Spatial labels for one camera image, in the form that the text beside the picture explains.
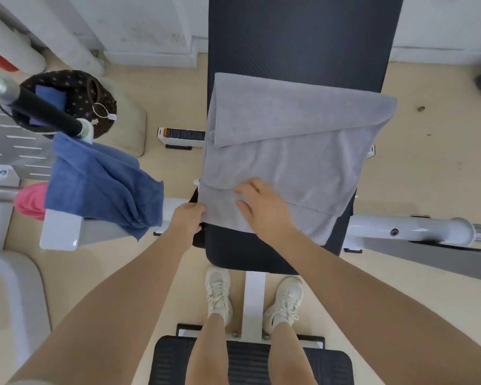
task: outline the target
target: metal ring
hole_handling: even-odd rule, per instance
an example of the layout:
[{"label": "metal ring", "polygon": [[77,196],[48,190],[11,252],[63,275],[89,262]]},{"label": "metal ring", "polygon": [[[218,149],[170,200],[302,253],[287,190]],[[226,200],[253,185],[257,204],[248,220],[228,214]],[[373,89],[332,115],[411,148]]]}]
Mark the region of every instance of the metal ring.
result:
[{"label": "metal ring", "polygon": [[[103,109],[105,109],[105,111],[107,112],[107,116],[100,116],[99,114],[96,113],[96,110],[94,109],[94,106],[98,104],[98,105],[101,105],[103,107]],[[102,119],[106,119],[106,118],[109,118],[109,111],[107,110],[107,108],[105,108],[105,105],[103,105],[102,103],[94,103],[92,105],[92,108],[93,108],[93,112],[96,116],[98,117],[101,117]]]}]

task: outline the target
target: pink towel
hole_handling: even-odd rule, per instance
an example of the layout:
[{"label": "pink towel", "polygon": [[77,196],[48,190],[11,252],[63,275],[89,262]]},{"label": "pink towel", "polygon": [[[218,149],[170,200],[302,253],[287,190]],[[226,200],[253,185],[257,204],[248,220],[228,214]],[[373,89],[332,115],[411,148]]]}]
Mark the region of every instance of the pink towel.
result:
[{"label": "pink towel", "polygon": [[23,188],[14,200],[19,213],[36,220],[45,220],[45,197],[48,182],[41,182]]}]

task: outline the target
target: gray towel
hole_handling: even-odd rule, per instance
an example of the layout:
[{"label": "gray towel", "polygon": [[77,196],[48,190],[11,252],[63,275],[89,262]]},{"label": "gray towel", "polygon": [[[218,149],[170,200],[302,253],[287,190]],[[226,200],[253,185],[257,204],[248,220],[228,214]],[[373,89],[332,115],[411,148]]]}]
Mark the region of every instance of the gray towel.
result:
[{"label": "gray towel", "polygon": [[351,89],[216,73],[199,202],[205,222],[252,232],[233,188],[259,176],[299,230],[326,243],[397,99]]}]

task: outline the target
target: leg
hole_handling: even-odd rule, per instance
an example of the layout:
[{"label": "leg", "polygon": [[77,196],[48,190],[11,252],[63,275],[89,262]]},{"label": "leg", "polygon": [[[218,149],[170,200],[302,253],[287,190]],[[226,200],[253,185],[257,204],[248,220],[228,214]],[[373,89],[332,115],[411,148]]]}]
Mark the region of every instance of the leg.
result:
[{"label": "leg", "polygon": [[186,385],[227,385],[228,352],[226,350],[225,324],[233,316],[228,299],[230,272],[210,267],[205,278],[209,317],[194,344],[187,373]]},{"label": "leg", "polygon": [[276,302],[263,314],[263,329],[271,335],[269,377],[272,385],[317,385],[305,351],[292,329],[299,317],[302,282],[285,278],[276,290]]}]

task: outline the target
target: white sneaker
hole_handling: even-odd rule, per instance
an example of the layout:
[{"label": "white sneaker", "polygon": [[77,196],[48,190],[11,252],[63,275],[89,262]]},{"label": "white sneaker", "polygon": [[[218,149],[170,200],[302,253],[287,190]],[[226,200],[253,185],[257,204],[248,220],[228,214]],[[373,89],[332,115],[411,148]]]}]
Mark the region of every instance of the white sneaker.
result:
[{"label": "white sneaker", "polygon": [[210,266],[205,277],[209,316],[218,313],[228,325],[233,317],[233,307],[228,298],[230,292],[230,272],[227,269]]},{"label": "white sneaker", "polygon": [[276,301],[263,313],[263,330],[271,335],[281,322],[290,325],[299,320],[297,310],[303,300],[303,282],[297,277],[287,277],[276,289]]}]

